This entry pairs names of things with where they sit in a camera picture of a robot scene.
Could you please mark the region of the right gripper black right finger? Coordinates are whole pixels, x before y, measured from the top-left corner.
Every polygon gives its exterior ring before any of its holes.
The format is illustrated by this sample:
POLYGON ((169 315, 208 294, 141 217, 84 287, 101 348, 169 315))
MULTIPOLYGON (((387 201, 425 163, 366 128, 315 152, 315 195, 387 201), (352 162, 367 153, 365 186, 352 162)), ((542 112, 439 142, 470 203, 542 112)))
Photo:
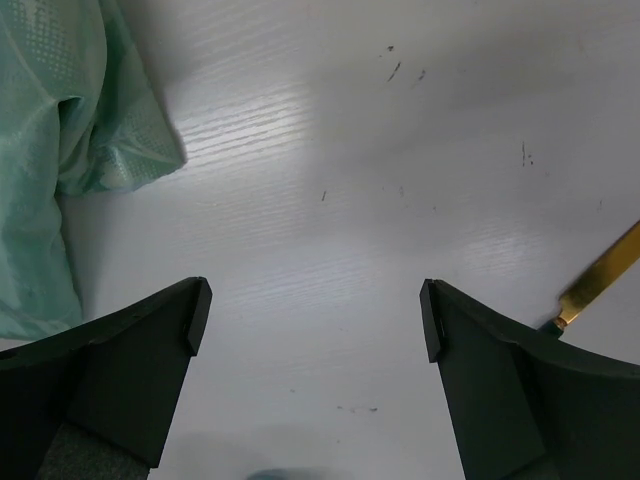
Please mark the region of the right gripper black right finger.
POLYGON ((509 319, 441 280, 420 292, 468 479, 636 479, 639 368, 509 319))

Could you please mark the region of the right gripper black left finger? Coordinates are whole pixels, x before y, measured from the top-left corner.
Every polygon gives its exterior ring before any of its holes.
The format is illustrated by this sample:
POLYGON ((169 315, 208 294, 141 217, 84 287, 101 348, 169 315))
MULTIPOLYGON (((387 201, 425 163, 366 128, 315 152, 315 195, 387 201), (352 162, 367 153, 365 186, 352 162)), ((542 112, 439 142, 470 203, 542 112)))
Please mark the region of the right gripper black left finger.
POLYGON ((146 479, 158 467, 212 291, 184 279, 1 353, 4 479, 146 479))

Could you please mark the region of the green satin placemat cloth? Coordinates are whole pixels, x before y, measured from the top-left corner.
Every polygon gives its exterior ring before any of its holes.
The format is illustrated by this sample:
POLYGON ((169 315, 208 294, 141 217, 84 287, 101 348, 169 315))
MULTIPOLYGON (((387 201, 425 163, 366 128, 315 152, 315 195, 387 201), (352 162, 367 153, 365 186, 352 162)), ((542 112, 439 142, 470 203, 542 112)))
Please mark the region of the green satin placemat cloth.
POLYGON ((1 5, 1 335, 83 320, 59 195, 133 191, 184 157, 114 1, 1 5))

